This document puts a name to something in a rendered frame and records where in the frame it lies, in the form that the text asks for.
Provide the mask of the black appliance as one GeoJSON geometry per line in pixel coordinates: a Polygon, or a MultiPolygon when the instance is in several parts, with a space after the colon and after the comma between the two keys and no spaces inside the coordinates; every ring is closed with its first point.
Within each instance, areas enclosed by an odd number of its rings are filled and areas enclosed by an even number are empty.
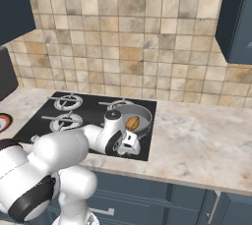
{"type": "Polygon", "coordinates": [[[9,51],[6,47],[0,46],[0,101],[10,95],[18,85],[9,51]]]}

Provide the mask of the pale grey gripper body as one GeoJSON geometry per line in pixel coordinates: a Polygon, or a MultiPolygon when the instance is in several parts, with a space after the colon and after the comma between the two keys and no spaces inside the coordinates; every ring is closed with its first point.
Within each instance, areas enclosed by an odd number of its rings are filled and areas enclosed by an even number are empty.
{"type": "Polygon", "coordinates": [[[138,155],[140,153],[141,147],[138,141],[128,142],[124,141],[119,147],[119,154],[124,155],[125,153],[138,155]]]}

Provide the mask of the grey metal pot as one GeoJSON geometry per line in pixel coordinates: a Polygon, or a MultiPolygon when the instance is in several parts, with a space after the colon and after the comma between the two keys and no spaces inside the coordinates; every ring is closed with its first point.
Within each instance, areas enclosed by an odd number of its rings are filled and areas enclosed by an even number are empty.
{"type": "Polygon", "coordinates": [[[153,115],[146,107],[138,104],[125,104],[115,107],[115,110],[118,110],[123,115],[125,125],[131,117],[138,116],[140,118],[139,127],[134,131],[130,131],[139,138],[145,136],[150,131],[153,123],[153,115]]]}

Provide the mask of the dark blue wall cupboard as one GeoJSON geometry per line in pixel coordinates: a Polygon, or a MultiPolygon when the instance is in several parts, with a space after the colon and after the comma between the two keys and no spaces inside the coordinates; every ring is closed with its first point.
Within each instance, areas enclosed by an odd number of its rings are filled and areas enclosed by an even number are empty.
{"type": "Polygon", "coordinates": [[[222,0],[215,37],[228,64],[252,65],[252,0],[222,0]]]}
{"type": "Polygon", "coordinates": [[[30,0],[0,0],[0,45],[34,29],[30,0]]]}

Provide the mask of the brown frozen meat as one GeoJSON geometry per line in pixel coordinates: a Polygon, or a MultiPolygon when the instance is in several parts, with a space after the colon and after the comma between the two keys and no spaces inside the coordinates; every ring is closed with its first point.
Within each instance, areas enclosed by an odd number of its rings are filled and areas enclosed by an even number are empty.
{"type": "Polygon", "coordinates": [[[129,131],[136,130],[140,125],[140,118],[138,116],[134,116],[128,119],[126,122],[126,129],[129,131]]]}

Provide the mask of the dark blue drawer front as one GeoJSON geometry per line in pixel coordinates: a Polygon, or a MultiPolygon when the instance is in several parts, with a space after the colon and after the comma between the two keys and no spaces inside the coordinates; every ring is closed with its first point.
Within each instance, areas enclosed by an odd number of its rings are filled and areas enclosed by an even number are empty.
{"type": "Polygon", "coordinates": [[[150,198],[151,183],[130,177],[95,173],[97,190],[88,200],[91,208],[114,208],[114,216],[97,215],[111,219],[118,225],[166,225],[169,211],[150,198]]]}

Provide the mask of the white plate with orange rim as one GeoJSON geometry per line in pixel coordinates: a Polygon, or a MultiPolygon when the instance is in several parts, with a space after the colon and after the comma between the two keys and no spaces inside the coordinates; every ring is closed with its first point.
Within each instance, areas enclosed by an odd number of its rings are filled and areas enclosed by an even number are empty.
{"type": "Polygon", "coordinates": [[[8,129],[13,123],[13,117],[7,113],[0,113],[0,133],[8,129]]]}

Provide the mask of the dark blue cupboard door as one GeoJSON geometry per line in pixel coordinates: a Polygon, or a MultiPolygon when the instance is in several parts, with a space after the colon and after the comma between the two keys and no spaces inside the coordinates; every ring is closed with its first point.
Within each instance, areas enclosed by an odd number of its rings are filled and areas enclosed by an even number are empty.
{"type": "Polygon", "coordinates": [[[210,191],[172,184],[166,192],[171,203],[167,225],[198,225],[210,191]]]}
{"type": "Polygon", "coordinates": [[[214,225],[252,225],[252,197],[223,193],[214,225]]]}

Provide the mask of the black hob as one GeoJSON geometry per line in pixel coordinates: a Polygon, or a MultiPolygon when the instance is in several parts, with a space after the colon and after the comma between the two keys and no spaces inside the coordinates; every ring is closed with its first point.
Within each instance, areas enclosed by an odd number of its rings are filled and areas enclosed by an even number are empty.
{"type": "Polygon", "coordinates": [[[30,139],[35,135],[42,136],[56,131],[77,129],[87,124],[103,128],[105,113],[125,104],[146,107],[153,115],[153,123],[145,136],[139,138],[135,134],[141,147],[138,155],[118,153],[117,156],[147,161],[157,109],[155,101],[56,91],[15,134],[15,139],[23,143],[31,143],[30,139]]]}

